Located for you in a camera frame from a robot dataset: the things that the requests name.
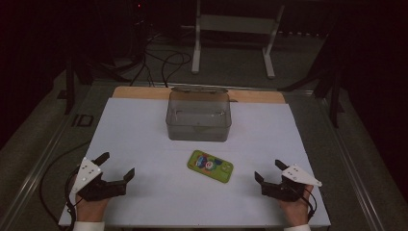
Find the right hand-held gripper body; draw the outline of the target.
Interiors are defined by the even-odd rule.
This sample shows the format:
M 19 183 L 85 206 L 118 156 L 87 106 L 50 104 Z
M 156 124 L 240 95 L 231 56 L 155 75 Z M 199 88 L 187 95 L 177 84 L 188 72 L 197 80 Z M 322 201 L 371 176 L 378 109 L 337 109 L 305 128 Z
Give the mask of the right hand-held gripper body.
M 295 202 L 303 195 L 307 185 L 322 186 L 318 179 L 297 165 L 288 166 L 287 169 L 281 170 L 281 179 L 280 184 L 273 184 L 264 180 L 261 185 L 262 195 L 282 201 Z

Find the clear plastic box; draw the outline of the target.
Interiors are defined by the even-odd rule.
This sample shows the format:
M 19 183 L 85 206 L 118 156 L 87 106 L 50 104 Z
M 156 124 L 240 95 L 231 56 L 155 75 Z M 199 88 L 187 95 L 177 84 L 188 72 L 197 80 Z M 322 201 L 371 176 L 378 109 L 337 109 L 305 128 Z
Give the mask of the clear plastic box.
M 173 141 L 226 141 L 232 125 L 230 97 L 224 88 L 175 87 L 166 111 Z

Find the white metal stand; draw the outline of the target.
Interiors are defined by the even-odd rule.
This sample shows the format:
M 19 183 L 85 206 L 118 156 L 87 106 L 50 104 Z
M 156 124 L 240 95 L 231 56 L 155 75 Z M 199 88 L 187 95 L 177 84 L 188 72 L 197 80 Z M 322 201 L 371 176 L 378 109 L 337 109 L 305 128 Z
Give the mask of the white metal stand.
M 275 78 L 275 72 L 271 60 L 271 49 L 278 34 L 279 24 L 285 10 L 284 5 L 279 5 L 277 13 L 273 19 L 241 17 L 229 15 L 203 14 L 201 12 L 201 0 L 196 0 L 195 13 L 195 44 L 192 55 L 191 73 L 197 74 L 200 71 L 201 58 L 201 32 L 217 31 L 231 33 L 248 33 L 269 35 L 268 45 L 262 49 L 262 55 L 266 68 L 267 77 Z

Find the person's left hand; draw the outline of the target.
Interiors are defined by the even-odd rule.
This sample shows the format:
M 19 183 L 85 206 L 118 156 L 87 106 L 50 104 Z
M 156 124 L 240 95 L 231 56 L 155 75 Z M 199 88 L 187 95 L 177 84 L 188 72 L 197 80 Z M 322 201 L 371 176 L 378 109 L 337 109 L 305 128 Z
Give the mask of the person's left hand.
M 80 195 L 76 195 L 77 220 L 83 222 L 101 222 L 104 220 L 109 199 L 99 201 L 86 201 Z

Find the person's right hand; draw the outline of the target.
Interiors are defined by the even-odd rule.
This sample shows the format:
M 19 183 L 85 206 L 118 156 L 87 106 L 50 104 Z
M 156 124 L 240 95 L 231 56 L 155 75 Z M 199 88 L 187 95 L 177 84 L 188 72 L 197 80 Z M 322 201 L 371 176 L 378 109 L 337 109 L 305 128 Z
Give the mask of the person's right hand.
M 289 227 L 309 224 L 309 198 L 313 188 L 312 185 L 307 185 L 301 198 L 295 202 L 278 201 L 279 207 L 284 212 Z

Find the green toy phone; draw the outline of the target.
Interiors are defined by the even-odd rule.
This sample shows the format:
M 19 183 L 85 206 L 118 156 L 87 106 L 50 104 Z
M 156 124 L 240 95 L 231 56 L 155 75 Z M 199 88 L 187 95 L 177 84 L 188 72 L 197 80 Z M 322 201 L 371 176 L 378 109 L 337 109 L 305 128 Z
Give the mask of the green toy phone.
M 232 163 L 201 150 L 192 152 L 187 167 L 224 184 L 229 182 L 234 170 Z

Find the white table sheet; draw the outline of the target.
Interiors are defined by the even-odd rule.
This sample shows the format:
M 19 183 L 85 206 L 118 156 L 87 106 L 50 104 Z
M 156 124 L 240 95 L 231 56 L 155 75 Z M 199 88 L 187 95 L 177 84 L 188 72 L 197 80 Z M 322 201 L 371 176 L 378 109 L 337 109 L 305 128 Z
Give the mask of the white table sheet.
M 107 181 L 129 169 L 135 177 L 127 193 L 111 200 L 105 221 L 119 227 L 281 227 L 285 218 L 276 201 L 261 193 L 254 175 L 278 183 L 274 162 L 310 171 L 306 151 L 287 104 L 234 103 L 225 142 L 172 141 L 166 130 L 164 100 L 108 100 L 87 156 L 104 152 Z M 195 150 L 233 164 L 228 183 L 187 167 Z

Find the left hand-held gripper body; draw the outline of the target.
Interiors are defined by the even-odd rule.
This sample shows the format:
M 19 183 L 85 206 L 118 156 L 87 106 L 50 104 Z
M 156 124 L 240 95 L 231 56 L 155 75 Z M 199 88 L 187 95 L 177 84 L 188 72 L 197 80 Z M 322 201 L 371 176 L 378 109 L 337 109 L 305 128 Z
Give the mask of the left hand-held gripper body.
M 100 166 L 85 157 L 78 167 L 71 192 L 86 201 L 99 201 L 126 194 L 126 183 L 123 179 L 108 182 L 102 179 L 102 175 Z

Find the black rectangular floor frame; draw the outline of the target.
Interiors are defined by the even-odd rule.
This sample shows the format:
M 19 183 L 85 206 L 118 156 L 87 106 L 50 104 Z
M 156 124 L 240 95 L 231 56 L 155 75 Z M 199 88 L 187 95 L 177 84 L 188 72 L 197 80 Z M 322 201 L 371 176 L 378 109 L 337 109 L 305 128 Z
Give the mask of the black rectangular floor frame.
M 91 127 L 94 117 L 92 115 L 76 115 L 71 123 L 72 127 Z

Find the black tripod stand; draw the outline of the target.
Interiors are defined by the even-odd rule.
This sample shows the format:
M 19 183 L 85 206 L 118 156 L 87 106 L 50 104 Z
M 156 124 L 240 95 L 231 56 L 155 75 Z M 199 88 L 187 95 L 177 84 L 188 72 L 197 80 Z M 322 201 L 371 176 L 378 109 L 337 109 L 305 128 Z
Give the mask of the black tripod stand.
M 336 128 L 338 124 L 339 97 L 341 86 L 341 68 L 342 68 L 342 49 L 338 49 L 336 43 L 343 40 L 337 39 L 331 33 L 325 39 L 315 60 L 313 61 L 307 75 L 299 81 L 286 87 L 279 88 L 279 91 L 290 92 L 297 90 L 311 82 L 317 81 L 313 89 L 315 98 L 325 98 L 328 92 L 331 92 L 328 117 L 332 125 Z

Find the black stand leg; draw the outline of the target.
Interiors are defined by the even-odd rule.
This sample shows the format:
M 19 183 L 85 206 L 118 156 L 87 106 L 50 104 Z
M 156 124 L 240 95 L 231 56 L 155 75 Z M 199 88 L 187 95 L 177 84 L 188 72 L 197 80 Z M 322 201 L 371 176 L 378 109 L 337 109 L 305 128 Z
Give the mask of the black stand leg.
M 74 89 L 74 68 L 71 57 L 66 58 L 66 105 L 65 113 L 68 115 L 75 104 L 75 89 Z

